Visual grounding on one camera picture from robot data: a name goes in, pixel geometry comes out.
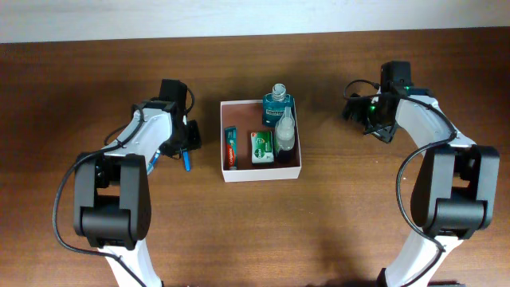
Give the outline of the blue white toothbrush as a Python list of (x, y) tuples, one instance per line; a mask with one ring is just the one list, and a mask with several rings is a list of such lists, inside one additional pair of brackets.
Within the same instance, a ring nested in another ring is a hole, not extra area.
[(155, 169), (155, 165), (157, 164), (159, 157), (160, 157), (160, 150), (157, 150), (147, 165), (147, 174), (148, 175), (150, 173), (152, 173), (153, 170)]

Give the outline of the green toothpaste box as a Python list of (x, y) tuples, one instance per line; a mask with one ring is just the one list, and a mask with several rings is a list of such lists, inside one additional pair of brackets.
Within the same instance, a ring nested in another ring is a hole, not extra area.
[(237, 170), (237, 128), (230, 126), (225, 128), (226, 144), (226, 169)]

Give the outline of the green white soap packet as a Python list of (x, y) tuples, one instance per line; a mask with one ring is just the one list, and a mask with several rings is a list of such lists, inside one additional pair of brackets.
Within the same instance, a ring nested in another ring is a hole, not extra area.
[(271, 131), (251, 132), (252, 164), (271, 164), (274, 162), (273, 134)]

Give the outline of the clear pump soap bottle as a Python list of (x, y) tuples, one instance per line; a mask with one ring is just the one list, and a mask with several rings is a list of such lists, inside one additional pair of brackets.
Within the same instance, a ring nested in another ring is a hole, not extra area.
[(275, 125), (275, 156), (278, 163), (288, 163), (294, 157), (295, 120), (292, 109), (286, 107)]

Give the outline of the blue mouthwash bottle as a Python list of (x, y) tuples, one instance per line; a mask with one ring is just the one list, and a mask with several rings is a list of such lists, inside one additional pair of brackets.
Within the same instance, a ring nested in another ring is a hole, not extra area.
[(262, 98), (263, 125), (274, 128), (284, 114), (285, 108), (293, 109), (294, 104), (294, 97), (287, 93), (286, 87), (283, 84), (275, 84), (272, 91)]

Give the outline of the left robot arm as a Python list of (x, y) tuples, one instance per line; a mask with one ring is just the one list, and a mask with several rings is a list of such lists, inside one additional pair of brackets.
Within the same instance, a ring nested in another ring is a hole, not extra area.
[(181, 159), (201, 147), (198, 124), (188, 120), (194, 94), (164, 79), (159, 95), (133, 106), (131, 121), (99, 151), (73, 167), (73, 228), (91, 253), (106, 258), (120, 286), (161, 286), (147, 248), (151, 224), (148, 176), (161, 156)]

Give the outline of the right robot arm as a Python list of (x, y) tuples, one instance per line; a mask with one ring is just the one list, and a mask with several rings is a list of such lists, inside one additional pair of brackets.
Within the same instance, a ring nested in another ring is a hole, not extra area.
[(408, 61), (382, 65), (376, 92), (346, 95), (343, 118), (390, 143), (401, 128), (416, 144), (398, 169), (395, 195), (411, 228), (378, 286), (428, 286), (446, 257), (492, 222), (500, 154), (476, 144), (443, 113), (435, 95), (411, 80)]

